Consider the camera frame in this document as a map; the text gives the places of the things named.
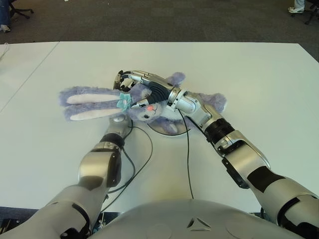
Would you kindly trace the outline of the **left robot hand black silver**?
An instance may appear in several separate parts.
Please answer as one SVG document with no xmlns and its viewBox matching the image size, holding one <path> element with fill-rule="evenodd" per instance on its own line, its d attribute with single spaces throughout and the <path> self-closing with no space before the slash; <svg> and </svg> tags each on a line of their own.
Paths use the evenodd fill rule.
<svg viewBox="0 0 319 239">
<path fill-rule="evenodd" d="M 119 71 L 114 79 L 113 89 L 122 92 L 128 92 L 136 84 L 134 80 L 129 78 L 131 71 Z"/>
</svg>

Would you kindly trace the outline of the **right robot hand black silver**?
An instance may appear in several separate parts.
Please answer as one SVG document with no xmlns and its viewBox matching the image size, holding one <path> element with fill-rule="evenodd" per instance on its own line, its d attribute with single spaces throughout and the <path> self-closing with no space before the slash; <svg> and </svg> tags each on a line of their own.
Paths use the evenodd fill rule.
<svg viewBox="0 0 319 239">
<path fill-rule="evenodd" d="M 168 100 L 174 86 L 165 78 L 144 71 L 127 71 L 121 75 L 121 79 L 129 78 L 151 90 L 151 94 L 131 105 L 132 109 L 142 108 L 147 105 Z"/>
</svg>

